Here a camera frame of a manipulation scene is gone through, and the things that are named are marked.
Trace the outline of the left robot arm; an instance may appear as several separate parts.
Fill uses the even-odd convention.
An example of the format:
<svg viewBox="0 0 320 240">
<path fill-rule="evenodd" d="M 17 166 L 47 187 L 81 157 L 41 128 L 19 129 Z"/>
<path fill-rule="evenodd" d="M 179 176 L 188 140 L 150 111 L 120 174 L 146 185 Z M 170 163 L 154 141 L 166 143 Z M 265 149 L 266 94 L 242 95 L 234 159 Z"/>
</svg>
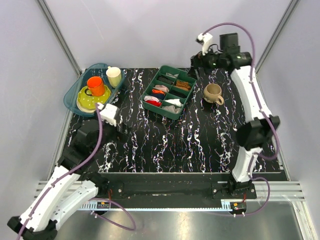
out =
<svg viewBox="0 0 320 240">
<path fill-rule="evenodd" d="M 38 197 L 23 214 L 7 222 L 17 239 L 53 240 L 81 205 L 93 198 L 110 197 L 109 180 L 88 169 L 101 146 L 125 142 L 129 131 L 125 123 L 113 126 L 102 120 L 84 121 Z"/>
</svg>

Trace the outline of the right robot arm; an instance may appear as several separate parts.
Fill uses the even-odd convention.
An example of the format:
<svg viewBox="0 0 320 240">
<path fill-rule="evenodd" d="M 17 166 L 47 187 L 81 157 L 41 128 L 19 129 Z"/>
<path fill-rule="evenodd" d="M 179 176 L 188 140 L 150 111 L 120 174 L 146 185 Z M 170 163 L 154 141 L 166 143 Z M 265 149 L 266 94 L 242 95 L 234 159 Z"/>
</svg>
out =
<svg viewBox="0 0 320 240">
<path fill-rule="evenodd" d="M 213 69 L 225 69 L 235 84 L 244 110 L 245 123 L 236 132 L 239 145 L 235 167 L 227 185 L 222 189 L 232 198 L 241 198 L 253 188 L 252 174 L 263 145 L 270 141 L 280 125 L 280 118 L 274 116 L 266 102 L 256 79 L 253 54 L 242 52 L 238 34 L 220 35 L 220 50 L 213 51 L 213 36 L 201 33 L 196 41 L 202 46 L 199 53 L 190 59 L 189 76 L 195 76 L 198 68 L 206 73 Z"/>
</svg>

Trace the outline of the brown underwear beige waistband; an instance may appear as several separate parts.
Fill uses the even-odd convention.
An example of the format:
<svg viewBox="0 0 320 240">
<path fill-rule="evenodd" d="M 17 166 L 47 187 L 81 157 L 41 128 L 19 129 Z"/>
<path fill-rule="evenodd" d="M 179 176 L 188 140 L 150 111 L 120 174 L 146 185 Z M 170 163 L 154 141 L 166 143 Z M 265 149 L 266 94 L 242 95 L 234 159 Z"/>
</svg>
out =
<svg viewBox="0 0 320 240">
<path fill-rule="evenodd" d="M 182 89 L 184 91 L 190 91 L 191 90 L 191 86 L 189 85 L 188 82 L 185 81 L 181 81 L 181 80 L 177 80 L 175 83 L 175 86 L 179 89 Z"/>
</svg>

